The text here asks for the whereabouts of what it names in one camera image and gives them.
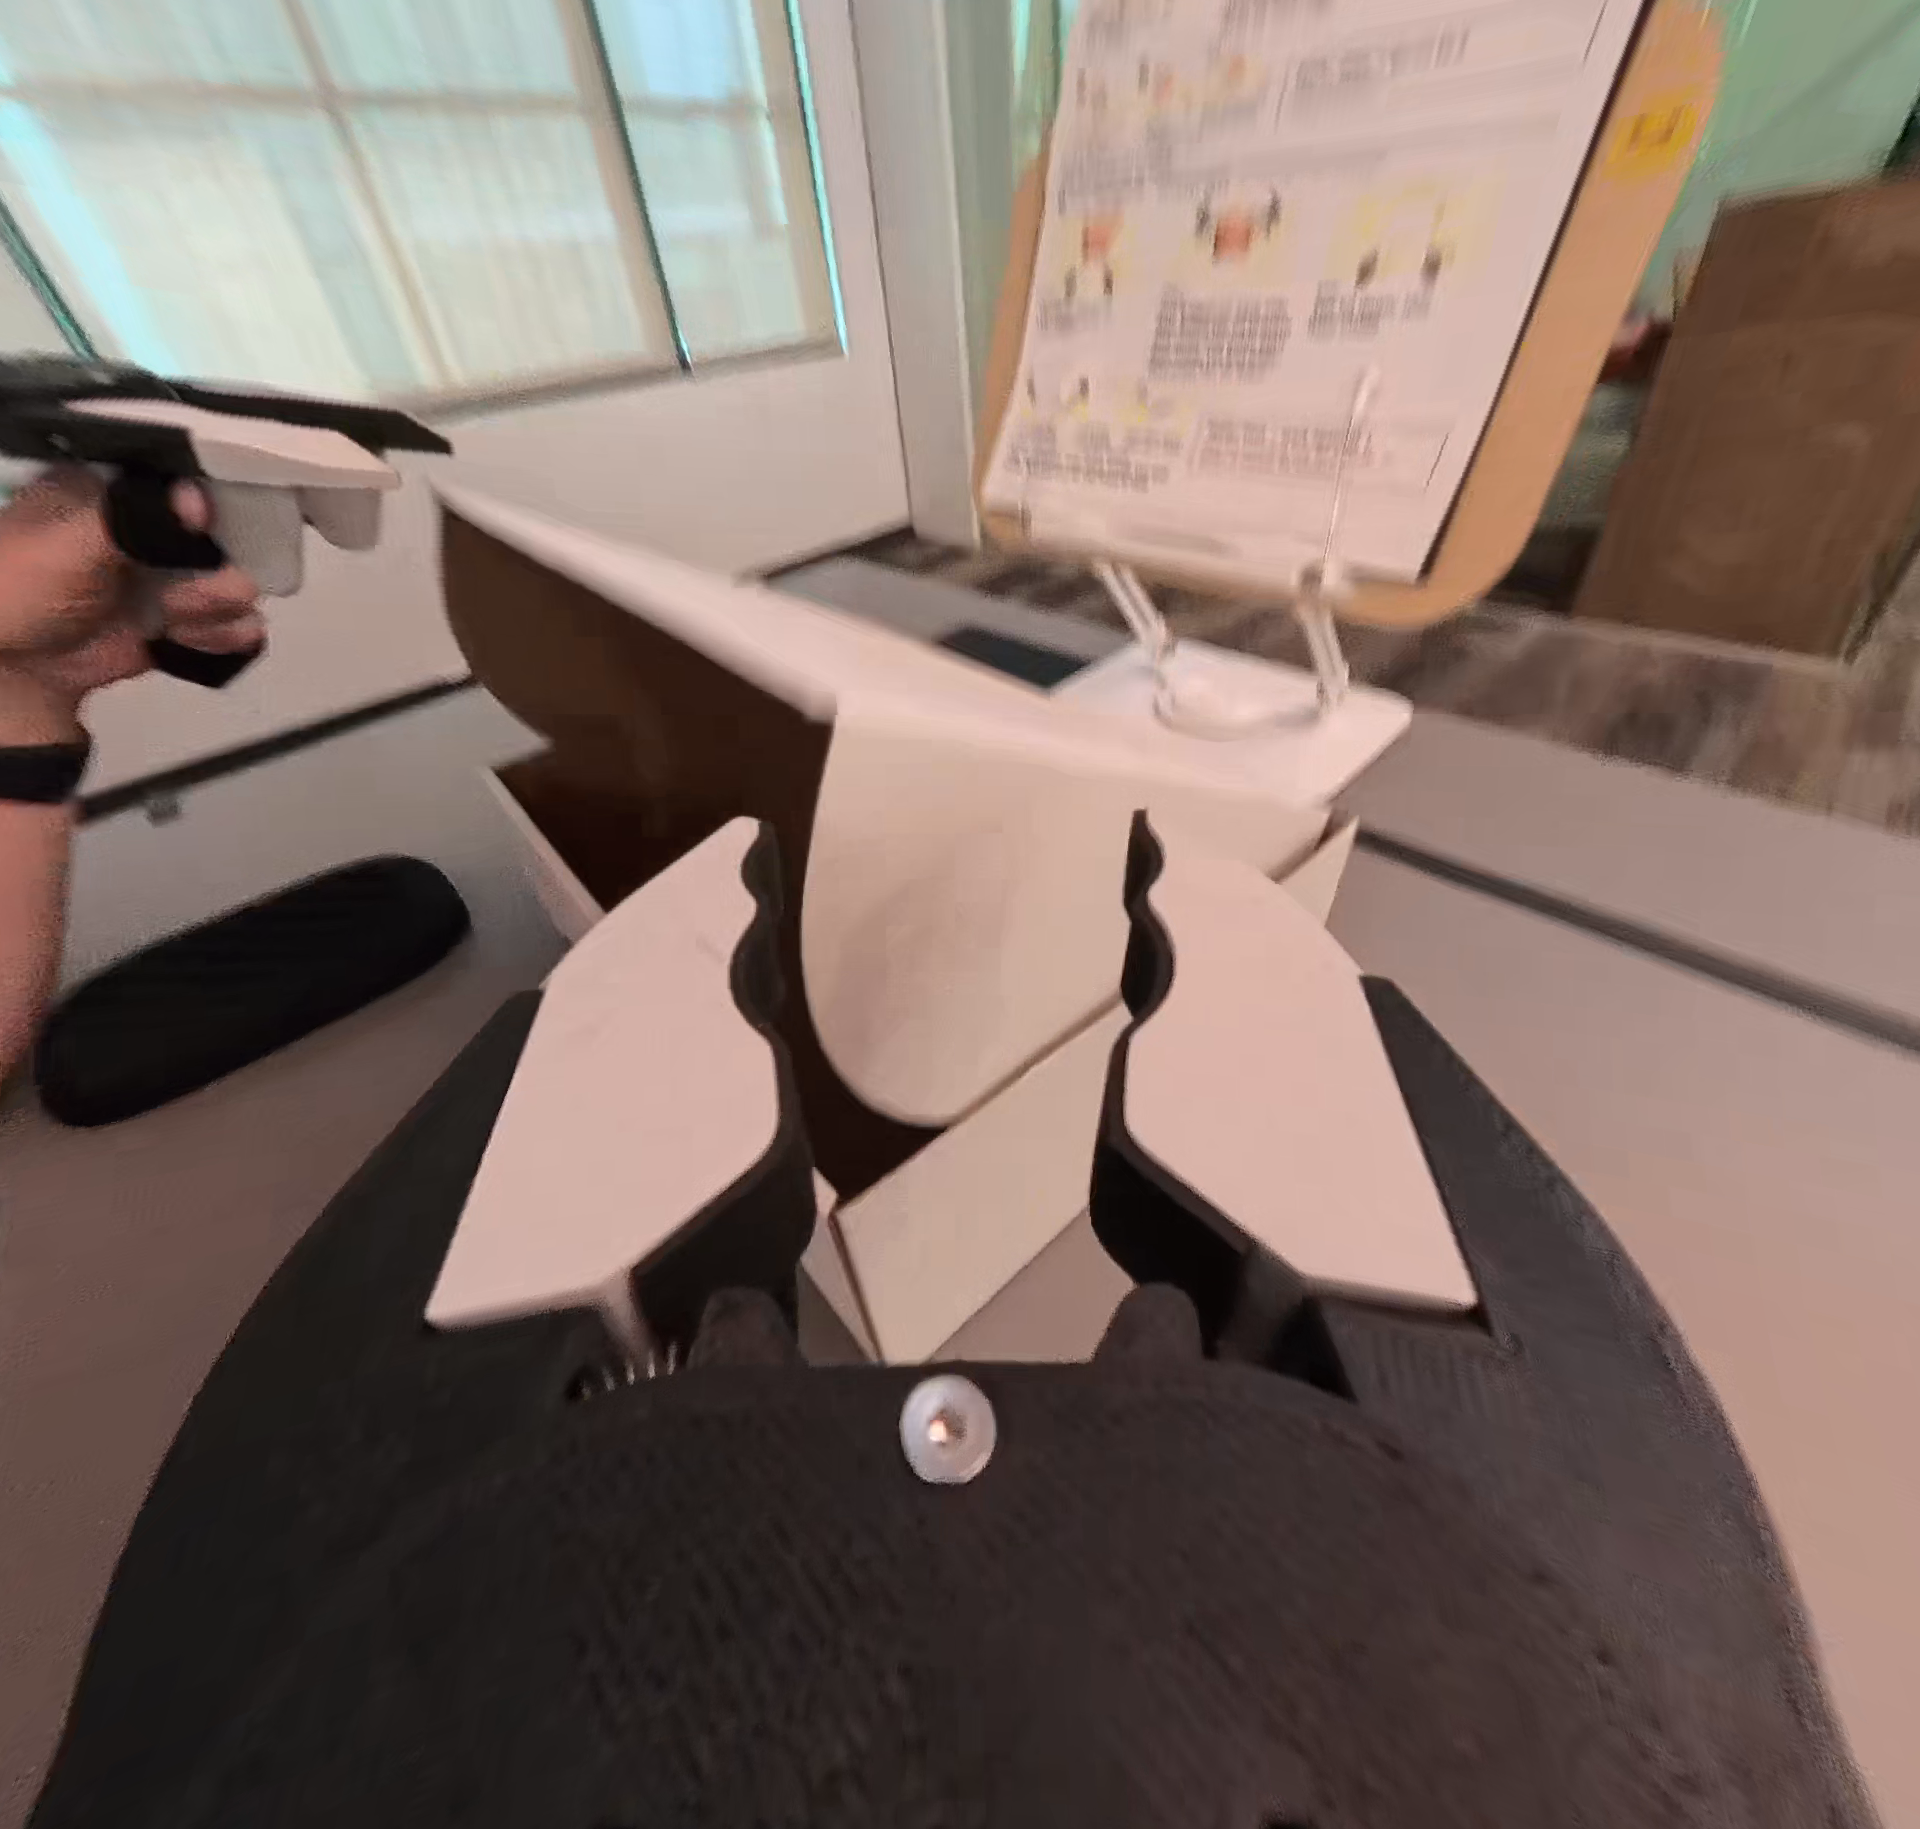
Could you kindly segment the white cardboard box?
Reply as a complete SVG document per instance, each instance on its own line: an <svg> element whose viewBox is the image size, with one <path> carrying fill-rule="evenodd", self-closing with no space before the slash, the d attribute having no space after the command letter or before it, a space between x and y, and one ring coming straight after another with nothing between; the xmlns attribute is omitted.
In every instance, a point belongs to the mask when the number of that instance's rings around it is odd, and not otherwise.
<svg viewBox="0 0 1920 1829"><path fill-rule="evenodd" d="M550 800L579 790L601 818L568 867L559 814L503 790L534 865L575 897L592 850L607 885L637 878L563 956L735 818L776 834L778 1027L819 1203L800 1269L862 1349L984 1352L994 1307L1025 1291L1065 1302L1025 1353L1079 1357L1118 1289L1087 1231L1134 814L1325 927L1357 838L1340 804L1410 703L1351 687L1325 726L1197 741L1155 719L1138 647L1048 692L487 494L445 486L439 519L473 678L544 740ZM1312 703L1301 669L1181 656L1255 700Z"/></svg>

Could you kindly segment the window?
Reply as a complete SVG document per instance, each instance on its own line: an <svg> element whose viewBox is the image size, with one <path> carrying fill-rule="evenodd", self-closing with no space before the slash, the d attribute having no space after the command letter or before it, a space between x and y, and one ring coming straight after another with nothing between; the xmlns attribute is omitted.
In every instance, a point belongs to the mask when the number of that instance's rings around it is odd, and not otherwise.
<svg viewBox="0 0 1920 1829"><path fill-rule="evenodd" d="M1 0L3 352L455 409L830 353L797 0Z"/></svg>

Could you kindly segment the wooden board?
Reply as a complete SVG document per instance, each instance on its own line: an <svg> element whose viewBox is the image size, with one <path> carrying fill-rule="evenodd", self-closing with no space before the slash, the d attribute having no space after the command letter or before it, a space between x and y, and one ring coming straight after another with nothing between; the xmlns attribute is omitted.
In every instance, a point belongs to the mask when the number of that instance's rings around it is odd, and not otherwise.
<svg viewBox="0 0 1920 1829"><path fill-rule="evenodd" d="M1722 25L1709 0L1649 0L1620 67L1592 150L1568 200L1541 290L1511 358L1452 515L1417 582L1347 575L1335 604L1339 625L1428 628L1482 601L1518 560L1544 498L1575 440L1588 397L1602 372L1636 280L1660 241L1688 172L1644 183L1606 183L1601 143L1621 114L1649 108L1672 91L1697 91L1714 108L1724 61ZM979 409L972 494L984 541L998 553L1087 565L1020 544L1014 503L988 498L989 453L1007 415L1020 360L1020 330L1037 273L1048 157L1020 178L1005 257L989 362ZM1283 607L1293 575L1229 565L1217 550L1159 546L1139 553L1139 577L1178 589Z"/></svg>

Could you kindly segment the person's left forearm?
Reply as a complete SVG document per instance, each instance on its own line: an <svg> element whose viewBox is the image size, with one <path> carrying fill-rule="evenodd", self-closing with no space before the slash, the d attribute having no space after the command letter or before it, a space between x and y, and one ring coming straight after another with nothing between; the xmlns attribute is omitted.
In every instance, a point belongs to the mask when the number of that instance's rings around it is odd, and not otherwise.
<svg viewBox="0 0 1920 1829"><path fill-rule="evenodd" d="M1 1085L30 1058L64 954L77 834L64 804L1 805Z"/></svg>

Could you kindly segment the person's left hand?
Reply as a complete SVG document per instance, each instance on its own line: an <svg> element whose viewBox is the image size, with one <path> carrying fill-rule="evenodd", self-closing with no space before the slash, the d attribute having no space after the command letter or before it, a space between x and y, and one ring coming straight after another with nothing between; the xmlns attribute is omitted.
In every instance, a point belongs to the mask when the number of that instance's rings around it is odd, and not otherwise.
<svg viewBox="0 0 1920 1829"><path fill-rule="evenodd" d="M150 628L135 571L110 544L104 488L84 469L48 469L1 515L1 744L68 744L91 697L152 671L152 641L211 656L257 656L267 619L230 567L163 594Z"/></svg>

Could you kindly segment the yellow smiley sticker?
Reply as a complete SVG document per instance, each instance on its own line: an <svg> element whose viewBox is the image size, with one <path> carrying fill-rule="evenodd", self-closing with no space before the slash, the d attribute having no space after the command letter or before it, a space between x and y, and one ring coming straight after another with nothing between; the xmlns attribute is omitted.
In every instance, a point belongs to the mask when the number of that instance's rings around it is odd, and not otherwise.
<svg viewBox="0 0 1920 1829"><path fill-rule="evenodd" d="M1621 114L1601 143L1601 178L1625 184L1687 172L1707 119L1709 104L1697 91L1672 91L1649 108Z"/></svg>

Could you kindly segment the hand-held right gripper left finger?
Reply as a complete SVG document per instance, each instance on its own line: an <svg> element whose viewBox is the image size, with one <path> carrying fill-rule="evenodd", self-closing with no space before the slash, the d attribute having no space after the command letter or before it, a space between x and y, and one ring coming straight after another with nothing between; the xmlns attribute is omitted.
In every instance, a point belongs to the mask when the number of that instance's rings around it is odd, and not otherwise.
<svg viewBox="0 0 1920 1829"><path fill-rule="evenodd" d="M819 1219L779 1036L779 848L735 818L539 987L424 1305L436 1333L592 1310L694 1336L731 1289L795 1318Z"/></svg>

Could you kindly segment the large brown cardboard box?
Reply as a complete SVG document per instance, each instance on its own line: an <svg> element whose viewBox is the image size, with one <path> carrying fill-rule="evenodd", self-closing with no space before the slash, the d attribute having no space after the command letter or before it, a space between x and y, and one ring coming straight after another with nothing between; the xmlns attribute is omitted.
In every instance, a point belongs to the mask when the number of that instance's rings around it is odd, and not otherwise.
<svg viewBox="0 0 1920 1829"><path fill-rule="evenodd" d="M1718 213L1575 615L1854 651L1916 546L1917 180Z"/></svg>

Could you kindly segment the printed instruction sheet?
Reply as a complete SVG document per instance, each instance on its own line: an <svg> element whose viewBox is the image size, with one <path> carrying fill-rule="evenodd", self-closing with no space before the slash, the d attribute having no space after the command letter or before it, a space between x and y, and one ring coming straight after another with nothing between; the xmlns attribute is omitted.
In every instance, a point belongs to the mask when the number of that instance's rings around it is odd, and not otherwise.
<svg viewBox="0 0 1920 1829"><path fill-rule="evenodd" d="M984 503L1419 578L1649 0L1078 0Z"/></svg>

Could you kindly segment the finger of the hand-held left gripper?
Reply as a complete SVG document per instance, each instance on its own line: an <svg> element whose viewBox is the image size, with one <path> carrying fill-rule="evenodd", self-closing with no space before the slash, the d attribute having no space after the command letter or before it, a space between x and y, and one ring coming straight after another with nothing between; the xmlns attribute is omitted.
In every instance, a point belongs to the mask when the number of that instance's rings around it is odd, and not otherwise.
<svg viewBox="0 0 1920 1829"><path fill-rule="evenodd" d="M259 594L299 594L309 541L369 553L400 488L397 457L449 457L449 440L373 406L204 387L91 391L68 399L72 450L94 465L143 465L195 479L210 536Z"/></svg>

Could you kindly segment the clear acrylic stand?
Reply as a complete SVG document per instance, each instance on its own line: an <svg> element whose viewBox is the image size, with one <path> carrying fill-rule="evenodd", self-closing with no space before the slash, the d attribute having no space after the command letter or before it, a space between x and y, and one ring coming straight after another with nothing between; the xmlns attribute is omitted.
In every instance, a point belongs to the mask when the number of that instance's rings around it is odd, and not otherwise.
<svg viewBox="0 0 1920 1829"><path fill-rule="evenodd" d="M1197 741L1249 741L1280 731L1325 726L1351 689L1351 669L1339 642L1335 604L1349 589L1340 553L1340 522L1349 488L1367 440L1375 401L1379 399L1379 365L1364 365L1349 397L1339 433L1332 490L1318 557L1291 578L1286 595L1289 617L1305 639L1312 671L1312 703L1265 703L1243 695L1241 686L1212 683L1182 665L1178 637L1153 602L1139 577L1139 553L1159 550L1159 543L1141 533L1123 533L1083 505L1063 500L1021 500L1015 511L1020 544L1039 553L1061 553L1087 564L1117 607L1123 628L1139 647L1151 683L1155 719L1173 734Z"/></svg>

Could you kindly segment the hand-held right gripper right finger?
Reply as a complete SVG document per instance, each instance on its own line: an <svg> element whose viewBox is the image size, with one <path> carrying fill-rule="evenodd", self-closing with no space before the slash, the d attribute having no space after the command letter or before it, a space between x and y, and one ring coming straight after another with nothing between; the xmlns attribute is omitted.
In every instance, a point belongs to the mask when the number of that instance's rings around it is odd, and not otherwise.
<svg viewBox="0 0 1920 1829"><path fill-rule="evenodd" d="M1478 1289L1351 957L1277 882L1135 811L1094 1240L1208 1360L1337 1374L1331 1318L1475 1329Z"/></svg>

